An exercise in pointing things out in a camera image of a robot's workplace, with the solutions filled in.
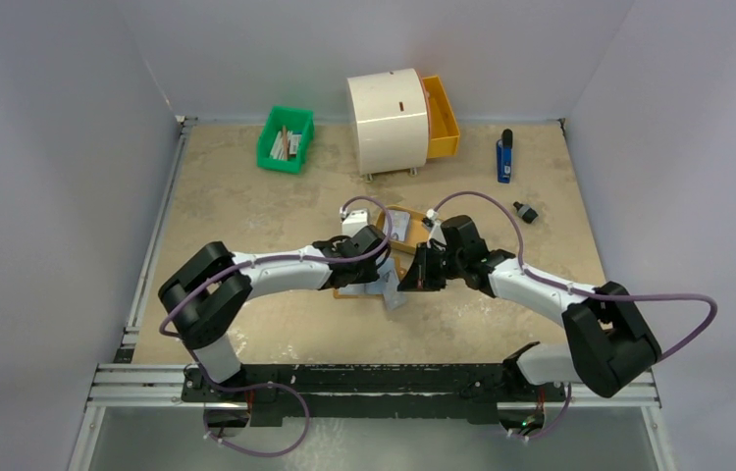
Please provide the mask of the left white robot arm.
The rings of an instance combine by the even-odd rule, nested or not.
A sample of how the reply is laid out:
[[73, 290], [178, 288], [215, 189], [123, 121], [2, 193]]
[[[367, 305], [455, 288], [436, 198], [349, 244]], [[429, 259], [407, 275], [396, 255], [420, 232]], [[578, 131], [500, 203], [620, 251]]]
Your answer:
[[207, 374], [206, 388], [231, 401], [244, 388], [242, 364], [229, 329], [243, 305], [292, 290], [325, 290], [379, 279], [388, 241], [373, 225], [293, 251], [231, 252], [220, 241], [204, 245], [158, 290], [168, 318], [163, 335], [181, 340]]

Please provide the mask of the orange card holder wallet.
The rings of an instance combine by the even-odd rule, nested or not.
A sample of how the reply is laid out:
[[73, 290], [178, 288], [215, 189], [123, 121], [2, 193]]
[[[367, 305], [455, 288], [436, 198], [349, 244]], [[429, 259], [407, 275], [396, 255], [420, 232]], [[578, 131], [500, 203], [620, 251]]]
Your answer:
[[333, 291], [333, 297], [336, 299], [379, 297], [383, 300], [383, 276], [391, 270], [395, 270], [397, 272], [399, 281], [400, 278], [405, 275], [405, 271], [401, 268], [399, 259], [396, 256], [392, 256], [380, 267], [379, 279], [377, 281], [367, 284], [348, 285], [344, 288], [336, 288]]

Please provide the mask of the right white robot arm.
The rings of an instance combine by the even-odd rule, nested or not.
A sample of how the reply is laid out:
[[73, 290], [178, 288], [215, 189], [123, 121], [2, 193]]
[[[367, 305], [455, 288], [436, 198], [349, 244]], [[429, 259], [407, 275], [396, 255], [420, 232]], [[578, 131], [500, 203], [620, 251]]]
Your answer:
[[440, 225], [441, 237], [417, 245], [397, 288], [438, 291], [449, 280], [496, 299], [517, 303], [560, 325], [561, 344], [530, 343], [509, 355], [502, 384], [525, 399], [547, 383], [580, 383], [594, 394], [612, 397], [656, 364], [662, 348], [638, 307], [615, 282], [601, 287], [532, 277], [515, 254], [489, 249], [470, 217]]

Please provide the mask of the orange oval tray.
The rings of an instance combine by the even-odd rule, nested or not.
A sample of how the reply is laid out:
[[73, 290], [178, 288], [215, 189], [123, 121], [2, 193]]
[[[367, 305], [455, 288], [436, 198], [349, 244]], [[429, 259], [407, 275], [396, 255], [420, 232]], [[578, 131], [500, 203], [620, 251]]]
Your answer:
[[426, 214], [399, 205], [387, 208], [392, 217], [392, 248], [413, 255], [417, 245], [427, 242], [430, 236], [431, 228], [424, 223]]

